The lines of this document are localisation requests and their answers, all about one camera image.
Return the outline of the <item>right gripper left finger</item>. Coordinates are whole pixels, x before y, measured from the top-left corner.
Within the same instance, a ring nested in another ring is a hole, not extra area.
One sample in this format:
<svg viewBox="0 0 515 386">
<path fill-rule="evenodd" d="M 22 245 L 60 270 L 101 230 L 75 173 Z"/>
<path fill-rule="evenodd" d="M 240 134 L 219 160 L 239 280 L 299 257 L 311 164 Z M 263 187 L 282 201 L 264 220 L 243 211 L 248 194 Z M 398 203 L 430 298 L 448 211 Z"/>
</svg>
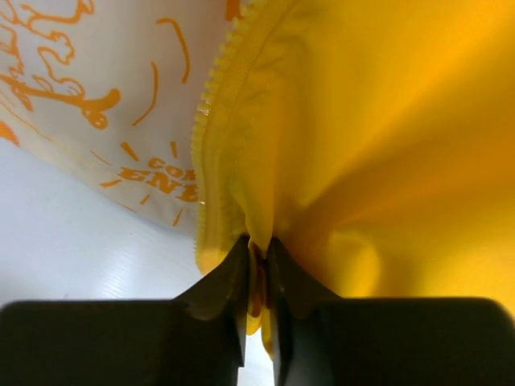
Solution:
<svg viewBox="0 0 515 386">
<path fill-rule="evenodd" d="M 245 362 L 248 238 L 176 298 L 12 302 L 4 385 L 234 385 Z"/>
</svg>

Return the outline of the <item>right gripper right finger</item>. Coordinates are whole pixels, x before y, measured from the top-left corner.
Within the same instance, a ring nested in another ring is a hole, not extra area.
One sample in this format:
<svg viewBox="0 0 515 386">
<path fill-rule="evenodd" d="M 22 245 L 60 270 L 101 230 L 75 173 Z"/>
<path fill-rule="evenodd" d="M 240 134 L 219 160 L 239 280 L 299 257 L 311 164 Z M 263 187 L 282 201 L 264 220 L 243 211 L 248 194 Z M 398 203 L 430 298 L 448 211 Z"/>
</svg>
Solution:
<svg viewBox="0 0 515 386">
<path fill-rule="evenodd" d="M 342 298 L 267 254 L 278 385 L 511 385 L 514 321 L 487 298 Z"/>
</svg>

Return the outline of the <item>yellow zip-up jacket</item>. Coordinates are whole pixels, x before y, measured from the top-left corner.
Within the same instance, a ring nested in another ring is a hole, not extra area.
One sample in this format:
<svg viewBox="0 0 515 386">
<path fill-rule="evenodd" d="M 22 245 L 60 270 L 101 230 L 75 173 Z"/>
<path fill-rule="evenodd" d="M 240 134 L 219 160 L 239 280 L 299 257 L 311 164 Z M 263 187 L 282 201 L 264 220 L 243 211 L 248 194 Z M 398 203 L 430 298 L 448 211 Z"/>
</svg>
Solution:
<svg viewBox="0 0 515 386">
<path fill-rule="evenodd" d="M 511 1 L 4 1 L 1 136 L 336 294 L 514 308 Z"/>
</svg>

